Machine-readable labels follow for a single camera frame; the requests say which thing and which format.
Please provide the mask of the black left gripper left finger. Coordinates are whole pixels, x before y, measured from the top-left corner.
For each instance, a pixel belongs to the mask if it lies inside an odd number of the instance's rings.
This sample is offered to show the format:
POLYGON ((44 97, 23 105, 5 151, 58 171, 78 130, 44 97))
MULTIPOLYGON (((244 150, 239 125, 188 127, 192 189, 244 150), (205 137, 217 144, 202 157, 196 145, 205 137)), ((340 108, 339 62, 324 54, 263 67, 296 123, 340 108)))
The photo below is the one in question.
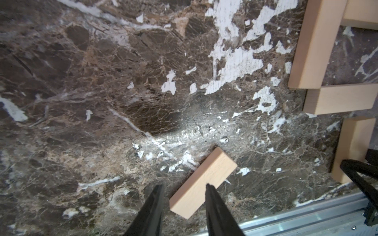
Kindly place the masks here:
POLYGON ((124 236, 161 236, 164 184, 156 185, 124 236))

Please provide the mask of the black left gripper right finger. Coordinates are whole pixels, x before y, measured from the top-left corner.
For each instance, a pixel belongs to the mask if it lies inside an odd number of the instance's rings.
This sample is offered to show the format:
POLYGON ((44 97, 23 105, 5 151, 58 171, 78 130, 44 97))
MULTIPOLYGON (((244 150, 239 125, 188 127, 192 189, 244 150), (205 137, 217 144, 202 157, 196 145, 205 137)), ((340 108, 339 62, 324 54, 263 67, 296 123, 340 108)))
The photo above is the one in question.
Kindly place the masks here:
POLYGON ((208 235, 244 236, 234 217, 213 185, 206 185, 205 206, 208 235))

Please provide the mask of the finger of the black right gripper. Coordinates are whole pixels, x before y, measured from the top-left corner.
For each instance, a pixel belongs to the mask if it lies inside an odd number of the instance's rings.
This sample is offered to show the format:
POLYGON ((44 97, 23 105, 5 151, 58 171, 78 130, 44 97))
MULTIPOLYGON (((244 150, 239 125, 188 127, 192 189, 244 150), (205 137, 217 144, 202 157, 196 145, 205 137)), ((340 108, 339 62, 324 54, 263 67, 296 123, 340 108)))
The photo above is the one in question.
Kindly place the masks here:
POLYGON ((341 162, 340 168, 368 198, 369 204, 364 211, 366 218, 364 224, 367 226, 375 226, 378 224, 378 190, 359 174, 366 175, 375 180, 378 179, 378 151, 368 149, 365 159, 368 163, 345 159, 341 162))

